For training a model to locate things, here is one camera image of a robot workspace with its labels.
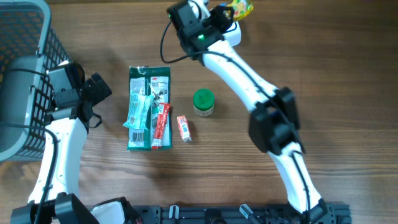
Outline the small yellow oil bottle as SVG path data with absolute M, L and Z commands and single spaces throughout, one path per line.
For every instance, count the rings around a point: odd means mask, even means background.
M 252 0 L 232 0 L 227 6 L 232 7 L 234 10 L 234 22 L 245 18 L 254 8 Z

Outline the green 3M product package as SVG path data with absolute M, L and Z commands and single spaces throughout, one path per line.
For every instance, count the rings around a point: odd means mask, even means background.
M 170 67 L 130 67 L 129 68 L 129 94 L 130 91 L 142 95 L 153 95 L 154 100 L 147 115 L 147 129 L 130 129 L 127 142 L 128 151 L 151 151 L 154 138 L 160 103 L 170 102 Z M 172 131 L 170 115 L 167 118 L 164 136 L 159 149 L 172 147 Z

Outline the orange small carton box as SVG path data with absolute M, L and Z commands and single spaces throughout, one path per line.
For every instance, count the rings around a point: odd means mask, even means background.
M 178 116 L 177 117 L 177 123 L 178 123 L 178 128 L 180 131 L 180 136 L 182 138 L 183 142 L 189 142 L 192 140 L 189 126 L 188 126 L 188 121 L 185 117 L 185 115 Z

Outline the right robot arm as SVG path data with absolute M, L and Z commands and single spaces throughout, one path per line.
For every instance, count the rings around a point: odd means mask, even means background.
M 314 187 L 299 137 L 295 96 L 277 88 L 252 69 L 234 50 L 241 41 L 238 21 L 250 10 L 236 2 L 208 9 L 208 1 L 180 1 L 167 9 L 186 57 L 217 74 L 250 113 L 249 137 L 268 154 L 287 190 L 289 205 L 305 223 L 316 223 L 327 207 Z

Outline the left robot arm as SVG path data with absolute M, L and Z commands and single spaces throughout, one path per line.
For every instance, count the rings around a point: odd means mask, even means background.
M 97 223 L 78 198 L 78 175 L 93 107 L 112 94 L 98 73 L 89 79 L 78 63 L 46 71 L 53 87 L 42 131 L 47 138 L 34 190 L 11 223 Z

